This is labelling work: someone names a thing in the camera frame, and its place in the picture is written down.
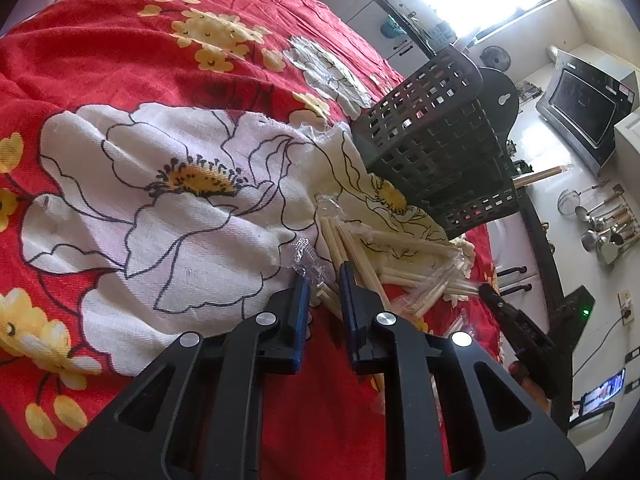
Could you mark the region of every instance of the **black plastic basket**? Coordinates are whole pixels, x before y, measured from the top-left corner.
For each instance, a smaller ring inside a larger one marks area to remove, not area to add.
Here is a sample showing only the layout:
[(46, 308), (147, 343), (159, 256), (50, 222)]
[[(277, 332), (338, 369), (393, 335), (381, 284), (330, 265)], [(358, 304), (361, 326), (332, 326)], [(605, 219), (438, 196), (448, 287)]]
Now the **black plastic basket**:
[(512, 176), (517, 174), (507, 155), (464, 171), (449, 187), (431, 195), (420, 206), (440, 225), (449, 239), (520, 210)]
[(499, 156), (481, 91), (478, 67), (452, 46), (441, 51), (351, 125), (367, 170), (420, 205), (469, 165)]

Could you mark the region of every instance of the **wall switch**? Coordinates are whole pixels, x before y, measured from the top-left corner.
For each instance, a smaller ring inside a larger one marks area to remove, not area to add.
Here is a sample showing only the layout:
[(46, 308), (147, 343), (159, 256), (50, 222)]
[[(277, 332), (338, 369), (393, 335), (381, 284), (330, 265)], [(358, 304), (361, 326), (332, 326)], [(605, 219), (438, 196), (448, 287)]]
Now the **wall switch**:
[(627, 310), (631, 310), (631, 316), (622, 320), (622, 324), (626, 325), (631, 323), (634, 320), (634, 304), (631, 301), (631, 293), (628, 290), (624, 290), (623, 292), (618, 293), (618, 303), (620, 304), (620, 315)]

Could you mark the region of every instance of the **black cable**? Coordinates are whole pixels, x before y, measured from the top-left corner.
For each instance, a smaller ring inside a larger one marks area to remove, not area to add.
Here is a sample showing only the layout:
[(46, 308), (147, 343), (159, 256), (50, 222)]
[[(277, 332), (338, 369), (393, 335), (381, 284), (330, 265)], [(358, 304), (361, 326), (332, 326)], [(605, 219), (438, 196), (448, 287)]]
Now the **black cable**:
[(578, 374), (578, 372), (584, 368), (584, 365), (587, 364), (591, 360), (591, 358), (594, 355), (597, 354), (598, 350), (600, 350), (602, 348), (602, 345), (604, 345), (604, 342), (607, 340), (607, 337), (609, 337), (609, 334), (618, 325), (618, 323), (620, 321), (622, 321), (623, 319), (626, 319), (629, 316), (631, 316), (631, 311), (630, 310), (626, 310), (625, 313), (613, 325), (611, 325), (611, 328), (609, 328), (609, 330), (607, 331), (606, 335), (604, 336), (604, 339), (602, 340), (602, 343), (600, 343), (600, 345), (593, 351), (593, 354), (591, 354), (589, 357), (587, 357), (587, 360), (585, 362), (583, 362), (582, 365), (580, 366), (580, 368), (578, 368), (574, 372), (572, 377), (575, 377)]

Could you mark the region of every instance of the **cloth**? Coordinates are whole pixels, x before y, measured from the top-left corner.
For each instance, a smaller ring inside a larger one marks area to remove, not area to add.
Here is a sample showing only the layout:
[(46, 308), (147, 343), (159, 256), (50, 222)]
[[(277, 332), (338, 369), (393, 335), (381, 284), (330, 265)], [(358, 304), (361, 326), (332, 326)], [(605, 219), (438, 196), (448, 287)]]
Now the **cloth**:
[[(328, 258), (317, 196), (444, 239), (351, 142), (400, 81), (315, 0), (62, 0), (0, 40), (0, 404), (50, 469), (177, 335), (228, 332), (287, 288), (288, 246)], [(487, 279), (486, 230), (469, 240)], [(456, 309), (427, 323), (468, 311), (497, 355), (479, 302)], [(262, 477), (382, 478), (377, 392), (337, 321), (311, 319), (301, 373), (266, 384)]]

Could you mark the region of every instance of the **phone screen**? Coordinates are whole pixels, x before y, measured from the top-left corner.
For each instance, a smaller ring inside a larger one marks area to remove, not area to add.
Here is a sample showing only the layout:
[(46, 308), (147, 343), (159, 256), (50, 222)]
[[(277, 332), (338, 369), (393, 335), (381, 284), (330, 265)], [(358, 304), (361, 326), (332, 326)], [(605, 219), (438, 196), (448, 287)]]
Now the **phone screen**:
[(600, 386), (582, 396), (580, 401), (580, 414), (586, 415), (593, 410), (597, 410), (605, 404), (611, 397), (622, 389), (625, 383), (625, 369), (622, 368), (612, 378), (604, 381)]

